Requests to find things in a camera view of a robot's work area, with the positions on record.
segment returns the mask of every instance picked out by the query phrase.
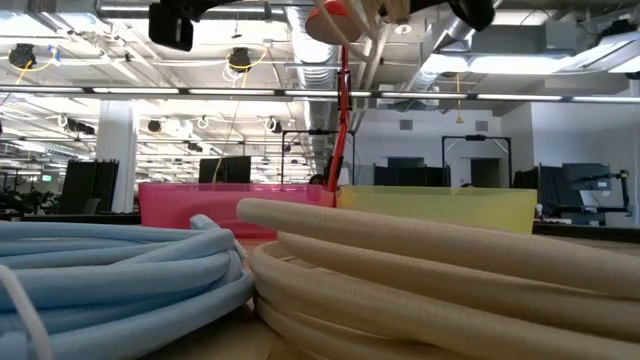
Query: yellow plastic bin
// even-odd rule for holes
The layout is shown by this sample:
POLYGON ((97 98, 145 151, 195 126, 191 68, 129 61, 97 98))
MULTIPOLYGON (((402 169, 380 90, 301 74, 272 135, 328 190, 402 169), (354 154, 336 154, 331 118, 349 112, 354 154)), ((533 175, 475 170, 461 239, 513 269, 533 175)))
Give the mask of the yellow plastic bin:
POLYGON ((338 208, 531 234, 535 190, 344 186, 338 208))

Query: red pole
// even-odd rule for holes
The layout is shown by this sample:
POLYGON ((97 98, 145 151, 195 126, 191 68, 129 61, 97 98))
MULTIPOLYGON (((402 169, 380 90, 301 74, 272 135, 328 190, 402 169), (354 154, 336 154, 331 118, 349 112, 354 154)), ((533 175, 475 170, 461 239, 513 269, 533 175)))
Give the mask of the red pole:
POLYGON ((344 146, 347 142, 347 132, 349 128, 349 51, 342 47, 342 73, 340 76, 341 92, 340 92, 340 132, 333 150, 333 162, 331 163, 331 171, 329 172, 329 191, 336 192, 338 190, 338 179, 336 174, 340 169, 340 159, 344 155, 344 146))

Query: beige hose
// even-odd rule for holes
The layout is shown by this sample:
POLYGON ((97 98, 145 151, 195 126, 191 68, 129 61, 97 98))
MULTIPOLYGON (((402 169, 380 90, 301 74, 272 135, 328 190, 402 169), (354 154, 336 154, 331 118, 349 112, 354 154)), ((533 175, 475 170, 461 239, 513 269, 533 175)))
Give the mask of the beige hose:
POLYGON ((258 312, 328 359, 640 359, 636 257, 266 200, 238 211, 287 232, 251 259, 258 312))

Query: ceiling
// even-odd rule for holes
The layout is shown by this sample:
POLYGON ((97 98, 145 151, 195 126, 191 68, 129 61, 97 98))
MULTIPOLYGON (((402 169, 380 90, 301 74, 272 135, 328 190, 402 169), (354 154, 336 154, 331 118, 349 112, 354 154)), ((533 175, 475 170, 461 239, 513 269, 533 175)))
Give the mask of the ceiling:
MULTIPOLYGON (((109 4, 122 4, 110 1, 109 4)), ((310 1, 271 1, 272 7, 280 5, 307 6, 310 1)), ((637 1, 521 1, 507 0, 499 8, 495 24, 537 26, 555 20, 575 22, 629 9, 637 1)), ((148 21, 144 19, 109 18, 103 21, 82 14, 65 16, 66 24, 52 26, 38 21, 38 17, 24 12, 2 11, 0 6, 0 54, 8 54, 16 43, 32 43, 35 46, 38 65, 49 62, 54 46, 60 53, 60 61, 52 63, 42 71, 26 73, 20 80, 22 85, 64 85, 81 87, 247 87, 247 88, 296 88, 298 75, 292 48, 291 30, 288 24, 278 21, 205 20, 195 24, 194 47, 191 52, 181 52, 158 46, 146 36, 148 21), (246 77, 234 75, 227 67, 227 56, 233 48, 246 47, 253 62, 259 61, 246 77)), ((382 51, 382 63, 377 67, 372 86, 400 84, 410 80, 422 66, 421 44, 431 24, 450 16, 448 7, 439 6, 414 14, 410 20, 412 31, 400 35, 391 31, 382 51)), ((353 74, 363 66, 357 59, 351 61, 353 74)), ((21 75, 6 56, 0 55, 0 83, 14 84, 21 75)), ((617 93, 624 86, 623 75, 607 73, 573 76, 515 76, 500 74, 463 73, 460 76, 460 91, 482 91, 499 93, 545 93, 558 89, 571 92, 617 93)), ((440 76, 435 84, 441 91, 457 91, 455 78, 440 76)), ((5 134, 38 138, 75 138, 60 126, 61 114, 76 119, 99 131, 100 99, 37 97, 27 94, 0 94, 0 112, 5 134)), ((191 181, 197 176, 197 160, 201 156, 216 156, 224 152, 229 155, 248 154, 255 156, 255 175, 261 182, 278 179, 281 135, 273 134, 265 122, 280 121, 284 129, 306 130, 305 106, 302 101, 227 101, 227 100, 137 100, 135 106, 140 114, 140 144, 138 146, 138 177, 147 181, 154 179, 191 181), (252 145, 215 145, 205 153, 189 151, 185 144, 157 144, 153 139, 171 138, 167 132, 152 133, 148 130, 151 120, 191 122, 193 139, 208 141, 245 141, 252 145), (269 165, 263 161, 269 158, 269 165), (149 169, 167 168, 184 170, 180 178, 166 175, 159 178, 149 169)), ((456 102, 442 101, 438 110, 446 112, 457 106, 456 102)), ((499 102, 470 102, 464 109, 504 111, 499 102)), ((69 154, 80 157, 95 155, 95 140, 79 136, 83 141, 48 143, 45 147, 68 149, 69 154)), ((315 172, 313 149, 307 136, 295 139, 287 163, 296 175, 287 181, 304 182, 315 172)), ((330 148, 331 139, 325 139, 330 148)), ((3 157, 36 157, 37 149, 29 150, 14 143, 4 143, 3 157)), ((63 163, 66 156, 52 156, 54 163, 63 163)), ((11 167, 42 168, 47 161, 14 161, 11 167)))

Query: doorway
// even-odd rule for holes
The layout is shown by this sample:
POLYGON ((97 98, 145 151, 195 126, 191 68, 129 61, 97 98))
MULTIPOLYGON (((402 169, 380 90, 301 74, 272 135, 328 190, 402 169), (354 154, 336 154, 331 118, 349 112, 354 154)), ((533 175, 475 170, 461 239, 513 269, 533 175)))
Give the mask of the doorway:
POLYGON ((500 159, 471 159, 471 184, 478 188, 500 188, 500 159))

